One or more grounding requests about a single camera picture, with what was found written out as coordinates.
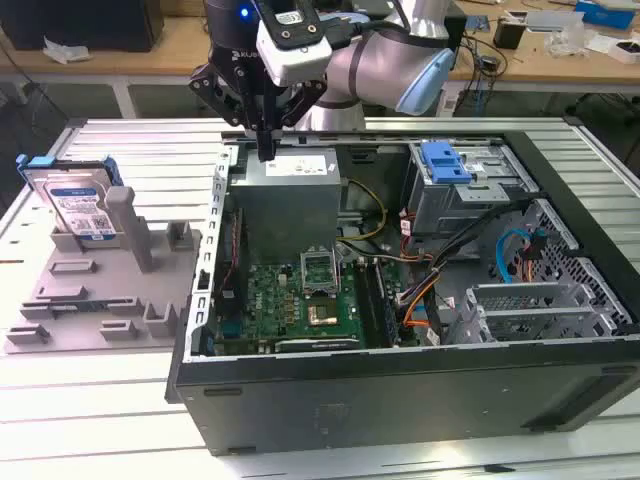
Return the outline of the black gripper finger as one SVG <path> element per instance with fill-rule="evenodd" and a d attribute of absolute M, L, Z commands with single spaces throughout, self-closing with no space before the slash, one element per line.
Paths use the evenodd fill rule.
<path fill-rule="evenodd" d="M 232 66 L 231 78 L 226 81 L 213 64 L 206 64 L 191 76 L 189 88 L 229 125 L 242 126 L 246 136 L 255 141 L 259 159 L 266 160 L 267 130 L 250 80 L 246 65 Z"/>
<path fill-rule="evenodd" d="M 276 87 L 267 81 L 267 160 L 273 160 L 283 127 L 294 126 L 327 90 L 325 79 L 303 81 L 299 86 Z"/>

